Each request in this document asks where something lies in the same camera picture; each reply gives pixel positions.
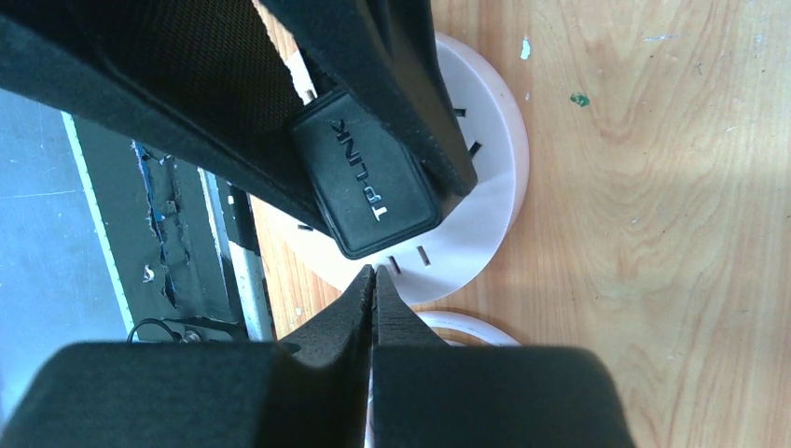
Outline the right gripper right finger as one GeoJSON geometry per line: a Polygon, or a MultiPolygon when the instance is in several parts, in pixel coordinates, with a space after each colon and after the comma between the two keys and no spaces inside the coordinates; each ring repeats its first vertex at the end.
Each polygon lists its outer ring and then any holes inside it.
{"type": "Polygon", "coordinates": [[[591,351],[452,346],[376,272],[373,439],[379,447],[632,447],[615,383],[591,351]]]}

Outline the black plug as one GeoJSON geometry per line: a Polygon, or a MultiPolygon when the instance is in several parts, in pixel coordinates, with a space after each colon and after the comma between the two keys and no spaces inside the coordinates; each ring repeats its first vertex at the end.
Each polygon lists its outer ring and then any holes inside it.
{"type": "Polygon", "coordinates": [[[420,164],[348,93],[334,90],[306,105],[289,133],[345,258],[397,245],[444,217],[420,164]]]}

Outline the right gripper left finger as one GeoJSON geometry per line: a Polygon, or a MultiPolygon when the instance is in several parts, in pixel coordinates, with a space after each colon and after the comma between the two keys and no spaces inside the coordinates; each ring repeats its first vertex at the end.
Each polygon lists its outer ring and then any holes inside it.
{"type": "Polygon", "coordinates": [[[5,447],[360,447],[376,274],[271,343],[75,343],[39,370],[5,447]]]}

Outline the round pink power socket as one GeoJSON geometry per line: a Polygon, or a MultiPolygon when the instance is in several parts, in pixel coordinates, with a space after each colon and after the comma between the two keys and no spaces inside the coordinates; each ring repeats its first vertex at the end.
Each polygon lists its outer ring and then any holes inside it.
{"type": "Polygon", "coordinates": [[[370,264],[386,268],[408,305],[436,301],[471,282],[493,258],[516,220],[529,177],[529,143],[518,102],[475,50],[442,33],[437,57],[479,182],[435,229],[360,260],[298,220],[265,206],[273,232],[310,271],[338,290],[370,264]]]}

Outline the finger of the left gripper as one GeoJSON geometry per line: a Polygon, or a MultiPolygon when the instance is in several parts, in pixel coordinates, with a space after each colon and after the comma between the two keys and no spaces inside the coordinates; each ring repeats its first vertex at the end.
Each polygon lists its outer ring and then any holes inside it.
{"type": "Polygon", "coordinates": [[[457,197],[478,183],[428,1],[266,1],[301,49],[457,197]]]}
{"type": "Polygon", "coordinates": [[[285,127],[303,103],[249,1],[5,1],[1,86],[327,229],[285,127]]]}

